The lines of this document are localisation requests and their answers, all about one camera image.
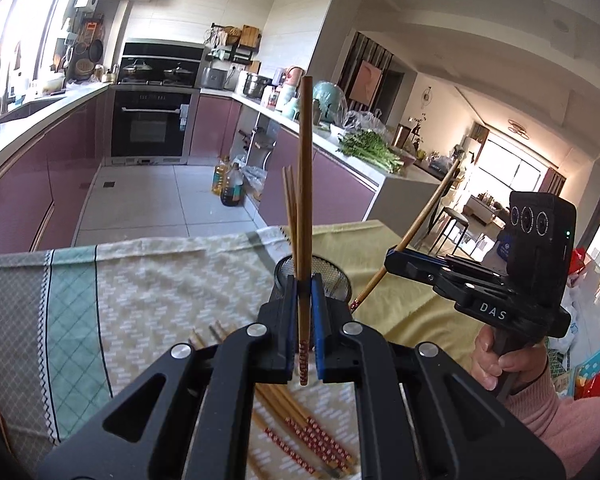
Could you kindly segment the pink right sleeve forearm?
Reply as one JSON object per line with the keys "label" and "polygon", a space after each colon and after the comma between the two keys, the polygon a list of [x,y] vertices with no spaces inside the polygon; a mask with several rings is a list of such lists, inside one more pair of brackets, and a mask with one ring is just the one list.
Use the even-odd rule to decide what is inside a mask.
{"label": "pink right sleeve forearm", "polygon": [[600,448],[600,396],[560,398],[546,370],[505,402],[506,408],[562,461],[574,478]]}

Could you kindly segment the person's right hand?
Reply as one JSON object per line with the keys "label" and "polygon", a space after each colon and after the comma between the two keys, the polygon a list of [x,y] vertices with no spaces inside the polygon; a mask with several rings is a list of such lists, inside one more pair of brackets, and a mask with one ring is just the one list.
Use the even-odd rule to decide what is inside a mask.
{"label": "person's right hand", "polygon": [[486,390],[493,391],[505,373],[516,376],[513,389],[521,389],[541,377],[547,366],[544,344],[503,353],[494,351],[495,333],[489,325],[483,325],[475,338],[471,353],[470,374]]}

